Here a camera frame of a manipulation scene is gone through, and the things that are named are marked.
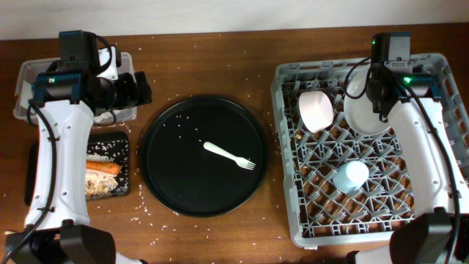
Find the white bowl with rice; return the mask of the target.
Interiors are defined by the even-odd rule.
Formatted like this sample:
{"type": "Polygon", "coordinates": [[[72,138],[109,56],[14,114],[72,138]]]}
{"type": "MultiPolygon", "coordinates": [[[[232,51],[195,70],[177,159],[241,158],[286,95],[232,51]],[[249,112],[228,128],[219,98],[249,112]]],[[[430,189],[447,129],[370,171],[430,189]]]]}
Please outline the white bowl with rice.
{"type": "Polygon", "coordinates": [[[310,132],[317,133],[332,124],[333,106],[324,92],[303,92],[298,105],[301,119],[310,132]]]}

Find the white plastic fork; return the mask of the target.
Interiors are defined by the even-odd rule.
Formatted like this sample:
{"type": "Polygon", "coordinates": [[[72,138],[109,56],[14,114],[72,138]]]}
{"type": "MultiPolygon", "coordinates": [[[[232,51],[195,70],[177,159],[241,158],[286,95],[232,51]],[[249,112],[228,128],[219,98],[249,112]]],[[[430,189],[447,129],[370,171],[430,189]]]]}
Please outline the white plastic fork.
{"type": "Polygon", "coordinates": [[[211,142],[205,142],[203,144],[203,148],[205,150],[210,151],[211,153],[215,153],[217,155],[223,156],[224,158],[228,158],[234,161],[239,167],[243,169],[253,170],[256,166],[255,163],[249,161],[248,159],[235,156],[211,142]]]}

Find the orange carrot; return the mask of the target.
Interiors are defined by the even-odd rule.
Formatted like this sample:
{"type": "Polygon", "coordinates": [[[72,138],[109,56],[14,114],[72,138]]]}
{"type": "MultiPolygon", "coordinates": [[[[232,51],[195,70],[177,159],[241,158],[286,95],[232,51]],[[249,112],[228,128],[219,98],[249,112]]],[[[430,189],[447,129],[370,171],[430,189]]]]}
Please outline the orange carrot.
{"type": "Polygon", "coordinates": [[[111,162],[97,162],[97,161],[87,161],[86,168],[113,174],[113,175],[118,175],[122,169],[122,167],[119,164],[115,164],[111,162]]]}

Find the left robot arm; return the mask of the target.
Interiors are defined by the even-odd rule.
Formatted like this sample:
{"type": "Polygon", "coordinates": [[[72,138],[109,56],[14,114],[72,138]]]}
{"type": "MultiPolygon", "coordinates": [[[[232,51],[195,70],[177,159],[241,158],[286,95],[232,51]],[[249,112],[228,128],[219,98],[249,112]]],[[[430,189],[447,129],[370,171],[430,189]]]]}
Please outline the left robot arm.
{"type": "Polygon", "coordinates": [[[145,105],[143,72],[118,73],[119,49],[82,30],[59,34],[60,57],[32,84],[39,150],[34,193],[22,232],[6,238],[16,263],[127,263],[112,235],[90,226],[85,196],[86,149],[94,118],[145,105]]]}

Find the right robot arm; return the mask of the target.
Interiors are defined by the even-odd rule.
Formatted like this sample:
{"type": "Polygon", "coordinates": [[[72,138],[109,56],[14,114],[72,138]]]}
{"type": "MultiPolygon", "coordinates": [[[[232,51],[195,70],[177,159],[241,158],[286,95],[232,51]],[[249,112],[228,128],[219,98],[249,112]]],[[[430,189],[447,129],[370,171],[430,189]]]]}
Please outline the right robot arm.
{"type": "Polygon", "coordinates": [[[387,246],[350,252],[350,263],[467,263],[468,186],[443,122],[443,92],[435,74],[410,55],[410,34],[378,33],[369,68],[348,73],[348,125],[375,135],[380,124],[399,140],[410,176],[415,219],[393,232],[387,246]]]}

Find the light blue plastic cup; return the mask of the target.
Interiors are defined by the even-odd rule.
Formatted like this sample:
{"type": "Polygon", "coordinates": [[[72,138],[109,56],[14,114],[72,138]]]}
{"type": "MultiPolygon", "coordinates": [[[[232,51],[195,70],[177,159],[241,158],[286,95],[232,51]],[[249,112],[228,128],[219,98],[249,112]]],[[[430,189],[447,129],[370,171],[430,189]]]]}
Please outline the light blue plastic cup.
{"type": "Polygon", "coordinates": [[[336,169],[334,186],[344,194],[357,191],[369,178],[369,169],[361,161],[350,161],[336,169]]]}

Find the grey plate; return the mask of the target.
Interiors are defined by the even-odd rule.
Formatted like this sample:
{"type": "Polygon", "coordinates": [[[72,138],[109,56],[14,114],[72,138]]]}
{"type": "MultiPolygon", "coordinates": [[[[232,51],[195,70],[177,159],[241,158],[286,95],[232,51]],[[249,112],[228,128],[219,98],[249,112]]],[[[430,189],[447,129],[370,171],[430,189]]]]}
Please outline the grey plate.
{"type": "MultiPolygon", "coordinates": [[[[364,91],[368,67],[359,70],[347,86],[347,93],[358,96],[364,91]]],[[[363,95],[359,99],[345,96],[344,114],[347,124],[357,133],[373,136],[390,128],[388,123],[379,120],[379,114],[372,111],[372,102],[363,95]]]]}

